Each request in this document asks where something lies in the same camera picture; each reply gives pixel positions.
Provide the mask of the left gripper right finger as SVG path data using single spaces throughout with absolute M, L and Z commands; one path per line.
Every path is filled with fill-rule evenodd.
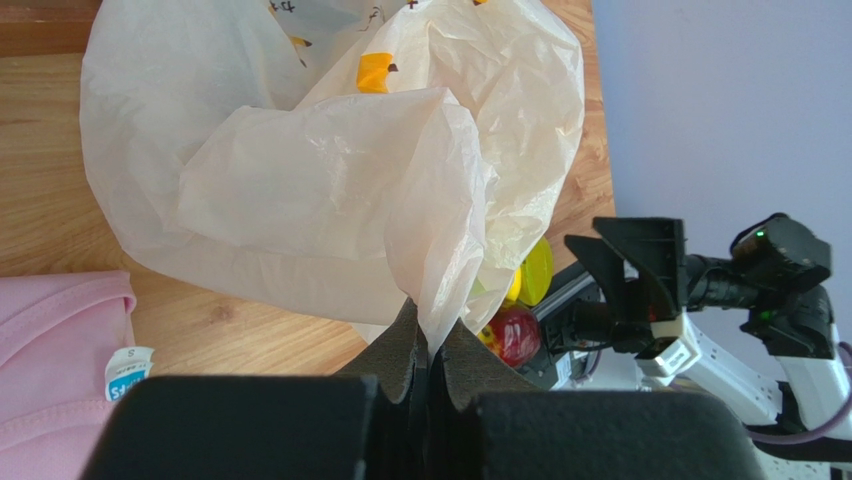
M 428 477 L 518 478 L 519 454 L 501 424 L 512 404 L 499 396 L 539 390 L 456 323 L 430 369 Z

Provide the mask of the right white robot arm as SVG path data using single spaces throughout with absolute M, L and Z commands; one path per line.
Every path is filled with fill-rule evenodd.
M 685 377 L 722 400 L 756 446 L 776 457 L 851 464 L 851 346 L 840 339 L 824 282 L 832 250 L 775 213 L 741 231 L 725 258 L 690 254 L 681 220 L 598 217 L 564 242 L 602 292 L 572 312 L 589 349 L 630 354 L 643 378 Z M 741 331 L 782 367 L 776 381 L 699 330 L 692 314 L 743 310 Z

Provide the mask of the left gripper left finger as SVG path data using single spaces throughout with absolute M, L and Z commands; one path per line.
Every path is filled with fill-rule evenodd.
M 365 447 L 368 479 L 423 479 L 428 343 L 407 299 L 396 319 L 335 375 L 375 384 Z

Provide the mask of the banana print plastic bag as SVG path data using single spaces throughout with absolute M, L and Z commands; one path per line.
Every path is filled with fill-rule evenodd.
M 368 336 L 478 331 L 548 229 L 585 114 L 539 1 L 105 1 L 87 179 L 158 273 Z

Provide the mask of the red fake apple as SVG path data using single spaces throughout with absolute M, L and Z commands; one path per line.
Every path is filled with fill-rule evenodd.
M 542 344 L 536 316 L 518 303 L 502 305 L 477 337 L 511 368 L 518 368 L 531 360 Z

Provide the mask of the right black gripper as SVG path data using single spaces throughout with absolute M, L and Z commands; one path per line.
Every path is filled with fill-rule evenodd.
M 577 308 L 575 335 L 598 349 L 640 353 L 653 341 L 651 324 L 676 319 L 686 305 L 684 222 L 597 217 L 592 225 L 602 239 L 564 238 L 602 293 Z

